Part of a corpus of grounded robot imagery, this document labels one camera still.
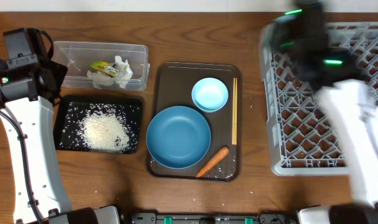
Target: green clip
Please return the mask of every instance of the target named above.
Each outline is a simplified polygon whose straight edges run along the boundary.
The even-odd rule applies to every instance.
[[[164,224],[172,224],[172,217],[165,217]]]
[[[244,224],[252,224],[252,218],[245,218]]]

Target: wooden chopstick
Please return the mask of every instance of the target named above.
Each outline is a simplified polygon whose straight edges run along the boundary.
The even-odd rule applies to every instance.
[[[232,145],[234,145],[234,99],[235,99],[235,81],[236,78],[233,78],[233,95],[232,95]]]
[[[237,145],[237,78],[234,79],[234,144]]]
[[[237,144],[237,78],[233,78],[232,145]]]

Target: wood grain surface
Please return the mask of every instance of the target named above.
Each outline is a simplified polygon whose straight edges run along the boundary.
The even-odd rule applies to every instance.
[[[350,201],[347,177],[277,177],[270,170],[264,84],[258,58],[260,31],[276,13],[2,12],[2,33],[20,27],[46,30],[55,40],[144,44],[151,64],[146,91],[62,90],[62,95],[139,95],[144,114],[138,152],[114,155],[57,151],[73,208],[119,205],[124,212],[257,213]],[[378,14],[329,14],[329,21],[378,21]],[[157,67],[164,62],[237,66],[243,75],[242,162],[229,183],[160,179],[145,169],[145,133],[151,120]],[[0,120],[0,223],[11,223],[14,180]]]

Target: large blue bowl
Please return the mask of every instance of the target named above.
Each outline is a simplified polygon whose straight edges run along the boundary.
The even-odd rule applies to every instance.
[[[216,78],[198,81],[191,91],[194,104],[207,113],[221,109],[228,101],[228,95],[225,84]]]
[[[159,112],[150,122],[146,144],[150,155],[173,169],[190,167],[207,153],[211,131],[204,117],[186,106],[173,106]]]

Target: dish rack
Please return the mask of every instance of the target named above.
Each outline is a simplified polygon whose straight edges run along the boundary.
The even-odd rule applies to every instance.
[[[329,23],[330,47],[349,49],[369,76],[378,104],[378,22]],[[267,136],[276,175],[346,175],[348,168],[334,129],[318,109],[307,83],[298,81],[287,55],[270,50],[262,32],[259,58],[265,85]]]

